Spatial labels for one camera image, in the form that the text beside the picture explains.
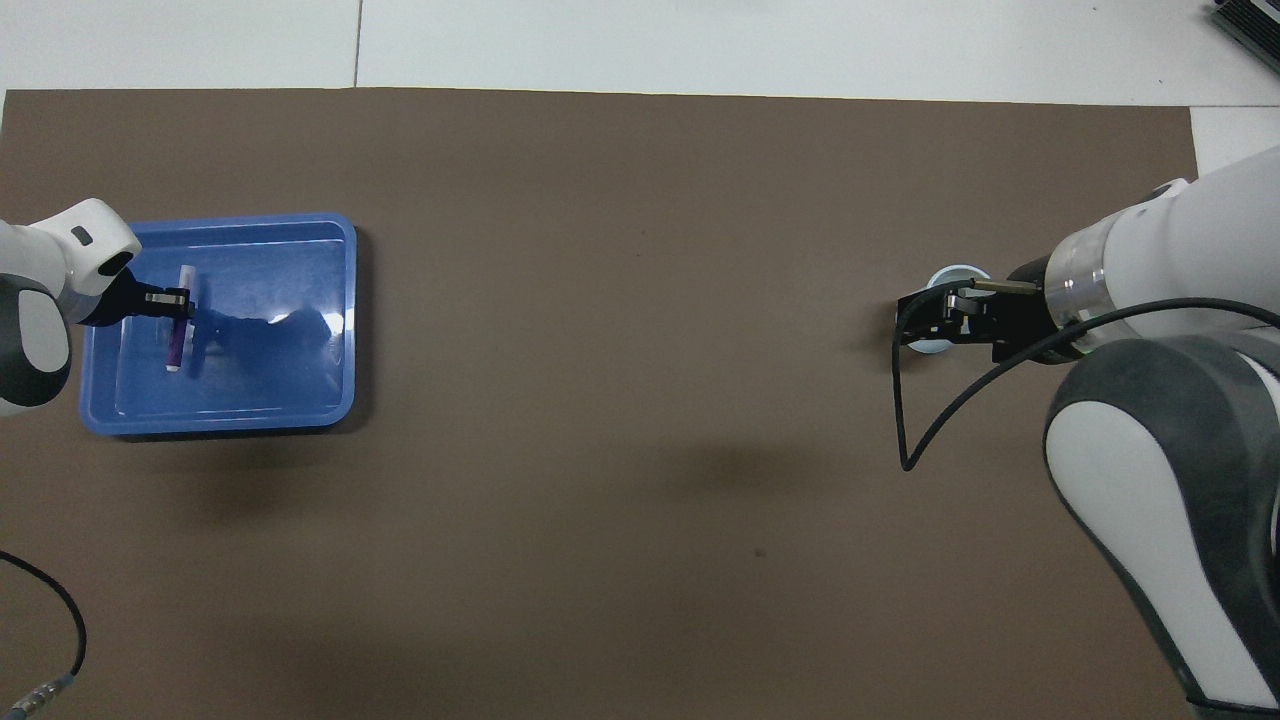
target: brown table mat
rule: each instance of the brown table mat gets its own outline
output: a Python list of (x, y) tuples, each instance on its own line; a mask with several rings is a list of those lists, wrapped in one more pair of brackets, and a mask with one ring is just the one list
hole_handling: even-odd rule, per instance
[[(1064, 370), (908, 475), (887, 337), (937, 268), (1007, 273), (1193, 173), (1185, 109), (12, 91), (10, 223), (97, 196), (360, 229), (332, 432), (95, 437), (78, 369), (0, 423), (0, 547), (88, 621), (51, 716), (1181, 716), (1043, 470)], [(988, 366), (911, 360), (915, 436)], [(17, 698), (73, 635), (0, 583)]]

